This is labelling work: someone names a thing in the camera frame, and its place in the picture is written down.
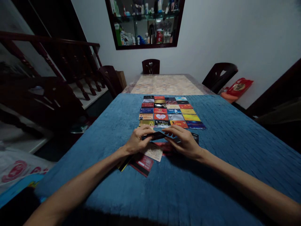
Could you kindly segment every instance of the plastic bag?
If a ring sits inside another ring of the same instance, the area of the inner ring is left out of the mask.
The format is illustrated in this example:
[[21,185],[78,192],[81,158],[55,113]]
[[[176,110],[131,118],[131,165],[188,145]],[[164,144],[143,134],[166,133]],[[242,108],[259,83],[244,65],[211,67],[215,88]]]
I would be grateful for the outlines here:
[[241,97],[254,81],[245,78],[238,79],[228,90],[227,94]]

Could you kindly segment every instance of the person's right hand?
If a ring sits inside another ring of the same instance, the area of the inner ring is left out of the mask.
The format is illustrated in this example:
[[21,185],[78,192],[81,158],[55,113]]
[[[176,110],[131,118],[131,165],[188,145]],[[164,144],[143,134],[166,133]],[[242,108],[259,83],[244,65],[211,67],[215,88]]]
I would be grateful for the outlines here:
[[202,160],[202,158],[204,158],[204,156],[208,152],[206,149],[201,148],[197,144],[191,132],[183,129],[180,126],[172,125],[168,128],[162,129],[162,131],[165,132],[165,135],[172,135],[172,137],[177,136],[181,140],[181,143],[177,144],[172,138],[165,138],[178,152],[182,153],[188,158],[194,160]]

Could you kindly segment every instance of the table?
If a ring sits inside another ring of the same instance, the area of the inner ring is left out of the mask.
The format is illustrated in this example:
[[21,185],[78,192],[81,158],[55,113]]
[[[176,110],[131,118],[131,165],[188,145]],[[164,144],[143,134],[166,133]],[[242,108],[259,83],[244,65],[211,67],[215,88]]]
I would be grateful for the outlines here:
[[189,74],[137,75],[122,93],[151,95],[215,95]]
[[[301,203],[299,153],[218,95],[186,97],[208,128],[190,129],[199,135],[201,147]],[[124,145],[138,126],[142,100],[143,94],[119,94],[45,175],[36,193],[52,195],[71,178]],[[269,223],[219,174],[180,155],[162,157],[160,163],[154,161],[147,178],[131,166],[123,172],[113,170],[84,205],[114,217],[139,217],[169,225]],[[101,222],[102,215],[97,216]]]

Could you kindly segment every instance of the dark wooden chair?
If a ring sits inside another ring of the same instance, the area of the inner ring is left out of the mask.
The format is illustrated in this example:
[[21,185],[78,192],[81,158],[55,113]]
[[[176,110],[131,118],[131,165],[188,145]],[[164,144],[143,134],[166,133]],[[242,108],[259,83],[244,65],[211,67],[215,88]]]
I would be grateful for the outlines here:
[[218,93],[221,88],[238,72],[237,66],[232,63],[216,63],[204,81],[202,82],[207,88],[214,93]]
[[111,93],[113,99],[123,91],[119,78],[113,66],[103,66],[99,68],[99,72],[103,76],[104,82]]
[[37,77],[0,86],[0,103],[53,132],[65,132],[81,116],[80,100],[61,78]]
[[148,59],[142,61],[143,74],[160,74],[160,61]]

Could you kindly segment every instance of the handrail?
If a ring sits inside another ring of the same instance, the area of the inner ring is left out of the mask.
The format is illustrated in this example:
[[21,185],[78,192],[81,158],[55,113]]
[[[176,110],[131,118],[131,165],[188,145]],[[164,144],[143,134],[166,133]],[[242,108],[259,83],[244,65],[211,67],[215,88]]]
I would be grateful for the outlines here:
[[21,33],[5,32],[5,31],[0,31],[0,39],[15,40],[15,41],[55,42],[55,43],[65,43],[65,44],[76,44],[76,45],[100,47],[99,43],[73,41],[73,40],[67,40],[67,39],[50,38],[50,37],[37,36],[37,35],[26,35],[26,34],[21,34]]

